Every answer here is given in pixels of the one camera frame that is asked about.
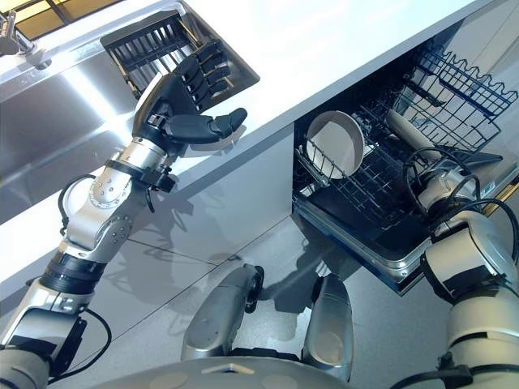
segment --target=faucet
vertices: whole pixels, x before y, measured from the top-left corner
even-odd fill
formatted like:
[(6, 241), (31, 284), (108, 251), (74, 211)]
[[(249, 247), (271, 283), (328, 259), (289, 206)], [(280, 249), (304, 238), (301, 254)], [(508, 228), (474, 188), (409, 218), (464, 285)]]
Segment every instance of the faucet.
[(15, 27), (16, 12), (11, 10), (7, 17), (0, 13), (0, 54), (25, 55), (31, 53), (36, 45)]

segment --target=dishwasher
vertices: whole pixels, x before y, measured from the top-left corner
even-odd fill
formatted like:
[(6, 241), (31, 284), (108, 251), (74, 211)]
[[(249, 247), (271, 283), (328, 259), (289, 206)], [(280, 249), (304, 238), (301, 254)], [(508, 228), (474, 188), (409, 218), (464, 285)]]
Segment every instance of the dishwasher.
[[(483, 198), (517, 176), (515, 156), (505, 164), (504, 156), (491, 151), (500, 133), (495, 120), (516, 99), (517, 92), (445, 53), (433, 39), (421, 44), (294, 123), (294, 211), (403, 295), (422, 278), (419, 259), (431, 241), (402, 177), (414, 149), (392, 133), (388, 111), (399, 113), (436, 147), (471, 163)], [(362, 164), (350, 176), (316, 145), (313, 153), (306, 149), (309, 125), (329, 110), (349, 114), (364, 135)], [(322, 169), (324, 160), (333, 177)], [(418, 160), (418, 168), (425, 172), (451, 163)]]

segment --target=dish rack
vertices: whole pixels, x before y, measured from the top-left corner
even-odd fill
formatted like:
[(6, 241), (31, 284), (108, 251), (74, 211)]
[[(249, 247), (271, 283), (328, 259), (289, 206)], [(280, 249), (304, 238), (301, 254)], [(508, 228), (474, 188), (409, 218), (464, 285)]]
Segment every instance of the dish rack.
[(206, 109), (221, 103), (260, 80), (242, 58), (187, 4), (185, 13), (159, 11), (101, 38), (136, 99), (158, 73), (173, 71), (187, 56), (208, 42), (219, 40), (230, 74), (228, 87), (215, 94)]
[[(295, 145), (299, 166), (294, 171), (296, 181), (302, 176), (298, 170), (302, 166), (313, 178), (307, 191), (332, 187), (381, 229), (399, 223), (413, 210), (405, 192), (402, 166), (414, 150), (386, 124), (390, 109), (409, 120), (435, 146), (467, 160), (500, 133), (495, 119), (517, 99), (517, 92), (506, 92), (504, 85), (494, 83), (490, 75), (480, 75), (477, 67), (469, 67), (454, 53), (444, 53), (431, 43), (409, 52), (401, 63), (410, 63), (410, 71), (375, 98), (345, 111), (360, 125), (368, 150), (357, 172), (347, 176), (318, 147), (315, 150), (321, 158), (309, 156), (306, 143), (312, 141), (305, 136), (300, 136)], [(325, 174), (316, 160), (327, 160), (334, 172), (341, 172), (341, 178)], [(429, 169), (442, 160), (418, 162)]]

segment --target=black cable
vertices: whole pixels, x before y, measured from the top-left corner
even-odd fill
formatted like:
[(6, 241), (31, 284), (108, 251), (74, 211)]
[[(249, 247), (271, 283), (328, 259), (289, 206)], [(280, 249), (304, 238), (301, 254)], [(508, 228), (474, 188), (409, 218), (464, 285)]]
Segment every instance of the black cable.
[(409, 377), (395, 383), (390, 389), (402, 389), (403, 387), (408, 387), (409, 385), (421, 383), (423, 381), (430, 381), (432, 379), (453, 378), (467, 378), (470, 380), (470, 371), (466, 366), (458, 366), (457, 368), (448, 370), (427, 371), (426, 373), (410, 375)]
[(481, 199), (481, 183), (479, 182), (479, 177), (478, 176), (475, 176), (473, 174), (469, 174), (468, 176), (465, 176), (459, 184), (456, 185), (456, 187), (454, 188), (454, 190), (451, 192), (451, 194), (447, 197), (447, 201), (445, 201), (443, 207), (442, 207), (442, 211), (446, 211), (448, 209), (448, 206), (453, 202), (454, 198), (456, 197), (456, 195), (458, 194), (458, 192), (461, 190), (461, 188), (463, 188), (463, 186), (465, 186), (465, 184), (468, 182), (468, 181), (471, 181), (471, 180), (474, 180), (474, 183), (476, 185), (476, 188), (474, 190), (475, 192), (475, 195), (476, 195), (476, 200), (480, 200)]
[(89, 363), (87, 363), (85, 366), (80, 367), (80, 368), (78, 368), (76, 370), (72, 370), (72, 371), (70, 371), (68, 373), (59, 375), (58, 377), (54, 377), (54, 378), (50, 379), (49, 383), (48, 383), (49, 385), (51, 383), (55, 383), (55, 382), (57, 382), (57, 381), (59, 381), (61, 379), (68, 378), (68, 377), (70, 377), (72, 375), (81, 373), (82, 371), (88, 369), (90, 366), (92, 366), (94, 363), (96, 363), (99, 358), (101, 358), (101, 356), (105, 353), (105, 351), (110, 346), (110, 343), (112, 343), (112, 331), (110, 330), (110, 327), (109, 327), (108, 323), (106, 322), (106, 320), (104, 320), (99, 314), (97, 314), (93, 310), (87, 309), (87, 310), (85, 310), (85, 312), (89, 313), (91, 316), (96, 318), (103, 325), (103, 327), (106, 330), (106, 343), (103, 346), (103, 348), (100, 350), (100, 352)]
[(428, 371), (426, 373), (411, 375), (402, 379), (401, 381), (398, 381), (390, 389), (402, 389), (403, 387), (408, 387), (409, 385), (421, 383), (423, 381), (429, 381), (432, 379), (465, 379), (467, 380), (468, 384), (472, 383), (472, 376), (474, 375), (499, 372), (519, 373), (519, 365), (492, 364), (475, 366), (472, 368), (468, 368), (466, 365), (459, 365), (453, 369)]
[(454, 156), (451, 152), (447, 152), (447, 151), (445, 151), (442, 148), (439, 148), (439, 147), (425, 147), (425, 148), (421, 148), (421, 149), (413, 152), (409, 156), (409, 158), (407, 158), (407, 161), (404, 163), (404, 167), (403, 167), (403, 170), (402, 170), (402, 180), (403, 180), (403, 182), (405, 184), (405, 188), (406, 188), (409, 196), (412, 198), (412, 200), (414, 202), (414, 205), (416, 205), (416, 208), (420, 211), (422, 216), (424, 216), (425, 218), (428, 217), (427, 210), (418, 201), (417, 197), (414, 195), (413, 190), (411, 189), (411, 183), (410, 183), (410, 178), (409, 178), (409, 170), (410, 170), (410, 167), (413, 167), (414, 168), (414, 174), (415, 174), (416, 177), (418, 177), (418, 171), (417, 171), (416, 167), (414, 166), (414, 160), (416, 159), (416, 157), (421, 152), (427, 152), (427, 151), (439, 152), (440, 154), (445, 155), (450, 160), (453, 160), (454, 162), (456, 162), (458, 164), (458, 166), (460, 166), (468, 174), (471, 174), (469, 167), (467, 165), (465, 165), (465, 163), (463, 163), (459, 158)]
[(499, 372), (514, 372), (519, 373), (519, 365), (509, 365), (505, 363), (494, 363), (491, 365), (481, 365), (470, 368), (472, 375), (482, 373), (499, 373)]
[(96, 178), (96, 176), (92, 174), (82, 174), (76, 178), (72, 178), (62, 189), (58, 197), (58, 209), (59, 213), (62, 215), (62, 224), (63, 227), (59, 230), (59, 233), (64, 236), (66, 227), (68, 226), (68, 215), (65, 212), (65, 208), (63, 206), (63, 199), (65, 198), (65, 193), (71, 186), (73, 186), (77, 181), (84, 180), (86, 178)]
[(471, 201), (470, 203), (464, 204), (461, 207), (453, 210), (452, 212), (448, 213), (446, 216), (442, 217), (441, 220), (437, 221), (435, 223), (435, 226), (433, 229), (436, 229), (440, 224), (445, 223), (446, 221), (452, 219), (454, 216), (456, 216), (458, 213), (470, 210), (471, 208), (474, 208), (477, 205), (482, 204), (495, 204), (506, 213), (508, 218), (510, 219), (510, 224), (512, 225), (512, 231), (513, 231), (513, 250), (512, 250), (512, 259), (513, 262), (517, 265), (517, 261), (519, 260), (519, 223), (517, 222), (517, 218), (515, 214), (512, 211), (512, 208), (510, 208), (506, 203), (504, 203), (501, 200), (498, 199), (480, 199)]

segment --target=wire rack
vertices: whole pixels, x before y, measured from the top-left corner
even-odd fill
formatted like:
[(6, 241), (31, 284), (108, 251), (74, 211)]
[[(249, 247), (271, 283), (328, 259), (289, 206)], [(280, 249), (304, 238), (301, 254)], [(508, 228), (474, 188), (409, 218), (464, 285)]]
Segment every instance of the wire rack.
[[(305, 152), (304, 143), (296, 149), (298, 161), (319, 186), (335, 188), (346, 202), (382, 229), (397, 224), (413, 209), (401, 175), (403, 162), (414, 150), (387, 126), (389, 109), (404, 116), (434, 145), (459, 151), (463, 159), (500, 133), (495, 119), (517, 99), (517, 92), (506, 92), (504, 85), (494, 83), (490, 75), (479, 75), (477, 67), (468, 67), (465, 60), (430, 44), (417, 48), (408, 59), (414, 63), (414, 71), (404, 75), (399, 88), (381, 91), (352, 113), (371, 149), (356, 173), (347, 176), (341, 171), (341, 179), (333, 179), (332, 173), (340, 169), (322, 150), (315, 147), (320, 153), (315, 158), (315, 153)], [(315, 163), (325, 160), (333, 167), (329, 174)], [(421, 163), (427, 169), (438, 161)]]
[(177, 11), (163, 11), (101, 38), (134, 96), (159, 72), (175, 69), (200, 43)]

